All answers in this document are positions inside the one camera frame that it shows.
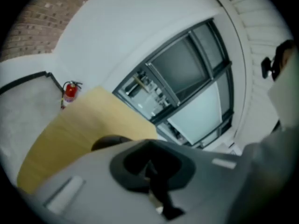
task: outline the brick wall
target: brick wall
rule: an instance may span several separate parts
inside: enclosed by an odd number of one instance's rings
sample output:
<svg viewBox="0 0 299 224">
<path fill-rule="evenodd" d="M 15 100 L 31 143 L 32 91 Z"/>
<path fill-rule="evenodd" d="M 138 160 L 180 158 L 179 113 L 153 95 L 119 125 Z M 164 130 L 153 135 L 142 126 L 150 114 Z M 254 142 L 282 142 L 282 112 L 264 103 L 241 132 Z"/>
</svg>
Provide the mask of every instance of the brick wall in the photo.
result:
<svg viewBox="0 0 299 224">
<path fill-rule="evenodd" d="M 67 24 L 86 1 L 31 0 L 8 33 L 0 62 L 52 52 Z"/>
</svg>

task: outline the white window shade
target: white window shade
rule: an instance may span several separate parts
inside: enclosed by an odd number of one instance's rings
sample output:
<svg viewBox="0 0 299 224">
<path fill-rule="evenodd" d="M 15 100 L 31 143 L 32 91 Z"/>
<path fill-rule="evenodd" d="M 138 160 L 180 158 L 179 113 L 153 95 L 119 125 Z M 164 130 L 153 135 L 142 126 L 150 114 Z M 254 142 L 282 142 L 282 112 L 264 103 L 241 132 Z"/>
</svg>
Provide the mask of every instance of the white window shade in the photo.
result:
<svg viewBox="0 0 299 224">
<path fill-rule="evenodd" d="M 192 145 L 209 134 L 222 122 L 217 83 L 169 118 L 168 122 Z"/>
</svg>

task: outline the wooden board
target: wooden board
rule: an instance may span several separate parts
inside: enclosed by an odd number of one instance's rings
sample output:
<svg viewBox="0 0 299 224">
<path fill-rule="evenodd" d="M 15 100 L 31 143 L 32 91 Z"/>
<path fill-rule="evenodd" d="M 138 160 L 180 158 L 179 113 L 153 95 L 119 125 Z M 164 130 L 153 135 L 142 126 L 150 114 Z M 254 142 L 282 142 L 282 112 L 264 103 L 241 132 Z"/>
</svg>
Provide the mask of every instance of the wooden board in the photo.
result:
<svg viewBox="0 0 299 224">
<path fill-rule="evenodd" d="M 21 166 L 18 187 L 33 193 L 47 178 L 90 152 L 96 140 L 111 134 L 133 140 L 157 138 L 152 123 L 96 87 L 61 111 L 40 134 Z"/>
</svg>

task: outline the person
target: person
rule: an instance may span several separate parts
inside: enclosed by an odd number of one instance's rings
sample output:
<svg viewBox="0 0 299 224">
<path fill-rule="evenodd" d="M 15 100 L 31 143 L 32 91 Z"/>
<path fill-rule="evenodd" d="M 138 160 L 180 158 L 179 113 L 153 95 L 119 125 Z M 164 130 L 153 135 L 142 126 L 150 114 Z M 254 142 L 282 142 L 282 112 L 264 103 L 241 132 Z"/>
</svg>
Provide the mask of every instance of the person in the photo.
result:
<svg viewBox="0 0 299 224">
<path fill-rule="evenodd" d="M 289 58 L 296 48 L 296 44 L 293 40 L 286 40 L 276 48 L 274 62 L 271 67 L 271 60 L 266 57 L 262 62 L 262 74 L 266 78 L 268 72 L 272 72 L 272 78 L 275 81 L 282 70 L 286 67 Z"/>
</svg>

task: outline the gray concrete floor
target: gray concrete floor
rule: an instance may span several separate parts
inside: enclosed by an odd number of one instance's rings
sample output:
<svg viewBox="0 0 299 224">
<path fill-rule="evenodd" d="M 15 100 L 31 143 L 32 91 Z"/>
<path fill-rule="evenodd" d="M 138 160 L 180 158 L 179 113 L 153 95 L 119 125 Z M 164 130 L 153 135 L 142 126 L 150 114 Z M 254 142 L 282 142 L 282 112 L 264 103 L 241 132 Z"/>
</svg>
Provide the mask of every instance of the gray concrete floor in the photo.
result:
<svg viewBox="0 0 299 224">
<path fill-rule="evenodd" d="M 39 77 L 0 96 L 0 158 L 12 184 L 31 146 L 60 111 L 61 92 Z"/>
</svg>

